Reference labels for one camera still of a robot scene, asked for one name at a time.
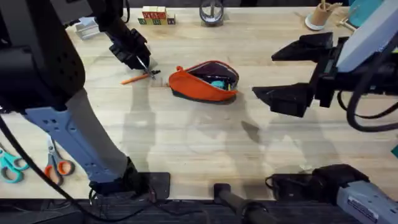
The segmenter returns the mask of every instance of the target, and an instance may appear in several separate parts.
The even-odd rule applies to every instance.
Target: pen holder
[[[325,8],[328,9],[331,6],[330,3],[325,4]],[[326,21],[329,19],[333,10],[327,11],[323,8],[323,4],[319,4],[312,14],[309,14],[305,18],[305,25],[311,30],[322,30],[325,27]]]

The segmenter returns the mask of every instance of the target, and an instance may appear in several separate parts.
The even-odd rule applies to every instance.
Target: orange pencil case
[[[211,81],[222,81],[223,87]],[[216,103],[228,101],[237,94],[239,75],[229,65],[216,60],[203,62],[184,70],[181,66],[169,78],[174,96],[194,101]]]

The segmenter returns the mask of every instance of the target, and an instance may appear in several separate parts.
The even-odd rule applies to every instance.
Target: cable
[[[148,204],[147,206],[143,207],[142,209],[139,209],[135,211],[134,213],[122,217],[122,218],[117,218],[117,219],[106,219],[106,218],[101,218],[98,217],[91,212],[85,210],[74,198],[72,198],[68,193],[66,193],[64,190],[62,190],[56,183],[52,182],[51,179],[49,179],[42,170],[36,165],[36,163],[30,158],[30,156],[25,152],[25,150],[21,147],[17,139],[14,137],[14,135],[11,133],[10,129],[8,128],[7,124],[4,122],[2,116],[0,116],[0,129],[3,132],[4,136],[8,139],[8,141],[11,143],[11,145],[15,148],[15,150],[18,152],[18,154],[22,157],[23,160],[33,169],[33,171],[42,179],[44,182],[46,182],[50,187],[52,187],[55,191],[57,191],[60,195],[64,196],[72,205],[74,205],[77,209],[79,209],[82,214],[96,220],[96,221],[101,221],[101,222],[107,222],[107,223],[114,223],[114,222],[120,222],[123,220],[126,220],[128,218],[131,218],[138,213],[143,212],[145,209],[153,206],[152,203]]]
[[[391,52],[396,48],[397,45],[398,45],[398,32],[394,34],[393,38],[390,40],[390,42],[387,44],[384,50],[378,55],[378,57],[376,57],[373,60],[372,64],[369,67],[369,70],[359,81],[358,85],[355,87],[351,99],[349,100],[347,106],[347,114],[346,114],[347,122],[351,127],[357,129],[358,131],[380,132],[380,131],[390,131],[398,129],[398,123],[384,124],[380,126],[362,126],[358,124],[358,122],[355,120],[355,111],[358,106],[361,95],[365,92],[367,88],[369,88],[369,82],[371,81],[377,68],[386,59],[386,57],[391,54]]]
[[[340,105],[340,107],[343,110],[347,111],[347,107],[344,104],[344,102],[342,100],[342,97],[341,97],[342,96],[342,92],[343,92],[343,90],[340,90],[338,92],[338,94],[337,94],[337,102],[338,102],[338,104]],[[355,116],[357,116],[359,118],[362,118],[362,119],[378,119],[378,118],[382,118],[384,116],[387,116],[387,115],[391,114],[392,112],[394,112],[397,109],[398,109],[398,103],[394,103],[392,106],[390,106],[388,109],[386,109],[385,111],[383,111],[381,113],[378,113],[378,114],[375,114],[375,115],[372,115],[372,116],[364,116],[364,115],[355,114]]]
[[[126,10],[127,10],[127,19],[124,21],[124,23],[128,23],[130,21],[130,2],[129,0],[125,0],[126,3]]]

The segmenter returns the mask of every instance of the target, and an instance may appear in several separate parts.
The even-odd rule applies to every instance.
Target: toy block
[[[154,21],[154,25],[162,25],[160,23],[160,19],[153,19],[153,21]]]
[[[153,19],[145,19],[147,22],[147,25],[154,25],[154,20]]]
[[[142,7],[142,15],[145,19],[150,19],[150,6],[143,6]]]
[[[141,25],[146,25],[146,24],[147,24],[147,21],[146,21],[143,17],[138,17],[138,22],[139,22]]]
[[[167,16],[167,23],[168,25],[175,25],[175,14]]]
[[[164,6],[159,6],[157,8],[157,18],[158,19],[166,19],[167,15],[166,15],[166,7]]]
[[[157,6],[149,6],[149,13],[151,19],[158,19],[157,18]]]

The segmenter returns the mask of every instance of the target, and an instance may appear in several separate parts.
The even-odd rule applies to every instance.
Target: scissors
[[[24,178],[24,174],[21,172],[29,168],[27,164],[24,166],[18,165],[18,161],[22,160],[19,156],[13,156],[4,150],[4,147],[0,144],[0,169],[1,178],[7,183],[15,184],[20,182]],[[15,178],[8,176],[7,170],[11,171]]]
[[[142,60],[141,60],[138,56],[136,56],[136,57],[137,57],[139,63],[144,67],[144,71],[146,72],[146,74],[150,75],[150,77],[151,77],[152,79],[155,79],[155,74],[153,74],[153,73],[149,70],[149,68],[144,64],[144,62],[142,62]]]
[[[62,176],[72,174],[75,165],[73,162],[61,158],[51,136],[47,140],[47,147],[49,149],[49,161],[44,169],[44,174],[57,185],[62,185]]]

